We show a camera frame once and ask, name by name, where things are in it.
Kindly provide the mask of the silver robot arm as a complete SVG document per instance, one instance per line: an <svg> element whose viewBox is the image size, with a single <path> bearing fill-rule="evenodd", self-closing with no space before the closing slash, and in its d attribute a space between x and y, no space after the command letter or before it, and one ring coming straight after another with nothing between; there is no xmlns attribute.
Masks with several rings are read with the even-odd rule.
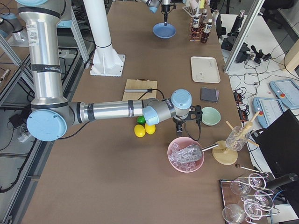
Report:
<svg viewBox="0 0 299 224"><path fill-rule="evenodd" d="M156 13L160 8L163 15L168 15L171 7L176 8L176 4L172 0L140 0L144 3L152 13Z"/></svg>
<svg viewBox="0 0 299 224"><path fill-rule="evenodd" d="M171 97L84 103L73 101L79 76L63 90L58 55L57 27L66 20L72 7L69 0L19 0L19 16L25 21L29 40L34 99L27 117L27 129L36 139L55 141L66 138L71 126L85 126L101 119L144 116L149 125L173 119L176 123L201 121L200 106L192 105L192 96L185 89L175 90Z"/></svg>

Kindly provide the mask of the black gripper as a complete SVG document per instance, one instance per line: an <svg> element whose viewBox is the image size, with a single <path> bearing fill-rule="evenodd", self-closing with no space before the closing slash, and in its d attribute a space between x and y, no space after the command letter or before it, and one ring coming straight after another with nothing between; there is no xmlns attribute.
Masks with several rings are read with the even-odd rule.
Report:
<svg viewBox="0 0 299 224"><path fill-rule="evenodd" d="M164 16L168 15L170 8L175 5L173 0L162 0L162 13Z"/></svg>
<svg viewBox="0 0 299 224"><path fill-rule="evenodd" d="M201 127L201 121L202 121L202 109L200 105L192 105L189 109L189 112L187 114L186 118L182 118L180 116L176 116L172 118L172 120L176 124L176 135L182 136L183 133L183 124L185 124L187 121L195 120L198 127Z"/></svg>

